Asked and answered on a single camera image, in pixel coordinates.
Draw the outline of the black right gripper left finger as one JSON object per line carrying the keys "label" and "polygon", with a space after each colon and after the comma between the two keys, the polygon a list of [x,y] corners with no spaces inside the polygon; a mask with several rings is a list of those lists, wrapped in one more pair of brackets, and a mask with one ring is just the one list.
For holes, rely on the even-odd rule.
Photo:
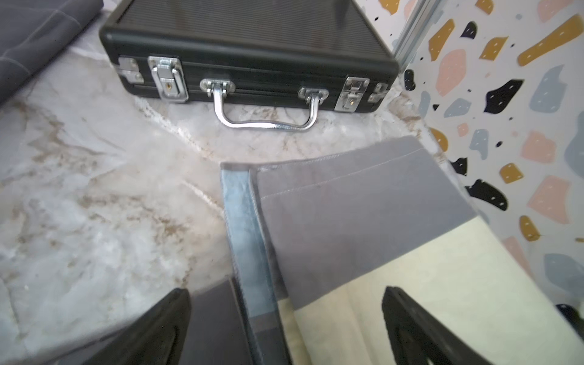
{"label": "black right gripper left finger", "polygon": [[191,316],[188,290],[175,288],[86,364],[178,364]]}

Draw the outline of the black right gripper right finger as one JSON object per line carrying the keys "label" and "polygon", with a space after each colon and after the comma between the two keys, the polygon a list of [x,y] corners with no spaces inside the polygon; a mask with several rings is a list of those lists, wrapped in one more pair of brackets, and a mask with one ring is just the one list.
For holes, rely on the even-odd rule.
{"label": "black right gripper right finger", "polygon": [[387,287],[382,311],[397,364],[488,364],[400,287]]}

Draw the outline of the dark grey checked pillowcase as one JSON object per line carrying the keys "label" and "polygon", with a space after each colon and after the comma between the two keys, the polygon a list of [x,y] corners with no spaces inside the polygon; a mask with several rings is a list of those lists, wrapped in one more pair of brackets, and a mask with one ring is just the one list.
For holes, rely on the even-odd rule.
{"label": "dark grey checked pillowcase", "polygon": [[[199,294],[189,294],[191,316],[178,364],[250,364],[249,345],[232,279]],[[54,363],[86,364],[87,359],[109,345],[126,328],[70,351]]]}

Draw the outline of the grey and cream pillowcase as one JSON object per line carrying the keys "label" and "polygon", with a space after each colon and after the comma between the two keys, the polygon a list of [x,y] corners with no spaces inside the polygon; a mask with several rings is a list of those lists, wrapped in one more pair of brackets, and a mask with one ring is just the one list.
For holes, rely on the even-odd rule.
{"label": "grey and cream pillowcase", "polygon": [[581,364],[583,340],[413,137],[221,165],[257,364],[397,364],[400,287],[488,364]]}

